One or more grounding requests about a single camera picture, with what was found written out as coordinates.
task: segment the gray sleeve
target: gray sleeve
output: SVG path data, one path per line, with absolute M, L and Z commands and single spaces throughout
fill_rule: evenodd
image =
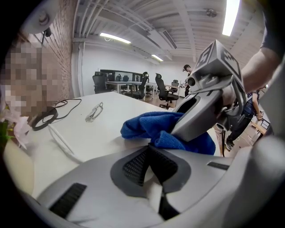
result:
M 272 23 L 268 20 L 265 14 L 264 14 L 264 21 L 265 21 L 265 29 L 264 29 L 261 48 L 264 47 L 271 49 L 279 56 L 280 59 L 282 59 L 285 53 L 285 44 L 282 40 L 282 35 L 281 35 L 283 29 L 277 30 L 276 28 L 273 28 L 271 26 Z

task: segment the ceiling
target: ceiling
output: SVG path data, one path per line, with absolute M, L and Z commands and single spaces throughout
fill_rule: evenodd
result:
M 228 37 L 222 35 L 225 8 L 226 0 L 79 0 L 73 41 L 112 46 L 144 58 L 155 54 L 164 61 L 195 62 L 218 39 L 243 67 L 261 45 L 262 12 L 250 1 L 241 1 Z M 217 15 L 207 16 L 207 9 Z M 150 31 L 161 28 L 168 31 L 177 49 L 163 50 L 148 37 Z M 108 43 L 98 36 L 101 32 L 129 40 L 131 45 Z

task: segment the white wall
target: white wall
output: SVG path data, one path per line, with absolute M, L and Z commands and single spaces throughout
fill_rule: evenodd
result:
M 92 76 L 101 69 L 114 69 L 137 73 L 148 72 L 150 82 L 155 83 L 155 73 L 162 75 L 165 85 L 171 85 L 173 80 L 184 82 L 187 73 L 182 68 L 187 62 L 162 62 L 155 65 L 146 59 L 123 51 L 86 45 L 82 62 L 82 83 L 84 96 L 94 94 Z

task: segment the metal clip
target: metal clip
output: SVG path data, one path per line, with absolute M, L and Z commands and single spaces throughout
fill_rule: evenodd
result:
M 98 116 L 100 115 L 100 113 L 103 111 L 103 102 L 99 103 L 98 105 L 96 105 L 93 109 L 92 109 L 92 112 L 90 112 L 86 118 L 85 118 L 85 121 L 86 122 L 93 122 L 93 120 Z

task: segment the fluorescent light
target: fluorescent light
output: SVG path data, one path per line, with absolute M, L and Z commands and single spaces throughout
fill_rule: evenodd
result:
M 158 59 L 159 61 L 163 61 L 161 58 L 159 58 L 158 56 L 156 56 L 156 55 L 151 55 L 153 58 L 156 58 L 156 59 Z
M 223 35 L 230 36 L 236 21 L 237 11 L 239 10 L 240 0 L 227 0 L 226 17 L 224 19 Z
M 114 40 L 118 40 L 118 41 L 124 42 L 126 44 L 130 44 L 130 42 L 125 40 L 125 39 L 122 39 L 122 38 L 119 38 L 119 37 L 115 37 L 115 36 L 107 34 L 107 33 L 101 33 L 100 36 L 111 38 L 111 39 L 114 39 Z

